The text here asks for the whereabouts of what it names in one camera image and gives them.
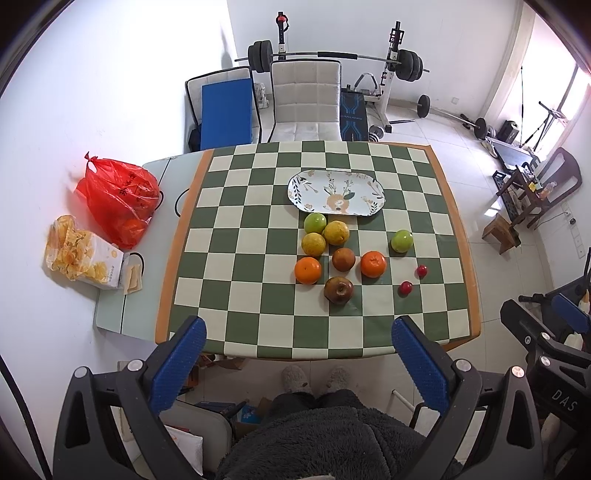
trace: yellow and white package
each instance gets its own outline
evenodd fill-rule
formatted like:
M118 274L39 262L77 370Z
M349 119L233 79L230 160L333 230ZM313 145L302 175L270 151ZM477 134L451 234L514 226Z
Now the yellow and white package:
M62 215L51 226L45 262L49 269L63 273L72 281L117 288L123 252L97 234L77 229L71 215Z

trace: plate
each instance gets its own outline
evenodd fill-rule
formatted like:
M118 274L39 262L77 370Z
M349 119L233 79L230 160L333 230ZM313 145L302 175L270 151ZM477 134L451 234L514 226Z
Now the plate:
M380 182L365 173L304 170L287 184L289 200L302 212L370 216L386 203Z

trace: green apple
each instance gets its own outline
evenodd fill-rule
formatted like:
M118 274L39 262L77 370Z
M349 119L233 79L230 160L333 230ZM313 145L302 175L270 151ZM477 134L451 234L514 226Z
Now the green apple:
M304 220L304 230L306 233L320 233L326 227L326 217L321 213L311 213Z
M413 235L408 230L399 230L392 237L392 248L399 254L406 253L413 246Z

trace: checkered tablecloth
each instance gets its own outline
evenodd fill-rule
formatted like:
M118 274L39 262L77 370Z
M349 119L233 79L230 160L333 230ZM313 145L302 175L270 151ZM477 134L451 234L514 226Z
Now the checkered tablecloth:
M386 203L371 217L346 222L345 244L359 258L377 250L388 259L377 279L346 274L355 285L343 306L324 298L336 271L329 247L315 285L296 282L304 256L306 213L287 197L287 183L307 169L361 172L377 179ZM394 316L408 314L431 340L470 335L460 250L434 168L420 147L364 142L281 142L218 148L203 179L177 271L169 331L188 315L207 324L205 351L253 358L353 358L394 351ZM414 246L397 254L389 241L410 230ZM428 275L419 280L417 265ZM414 284L407 297L398 286Z

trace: small wooden stool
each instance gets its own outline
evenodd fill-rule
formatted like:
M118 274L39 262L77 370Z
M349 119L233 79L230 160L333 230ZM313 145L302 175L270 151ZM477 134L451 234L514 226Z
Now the small wooden stool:
M511 224L499 214L497 214L494 220L484 228L482 231L482 239L484 239L484 237L490 233L492 233L492 235L499 242L501 242L499 255L505 253L510 248L521 245L519 234L515 231Z

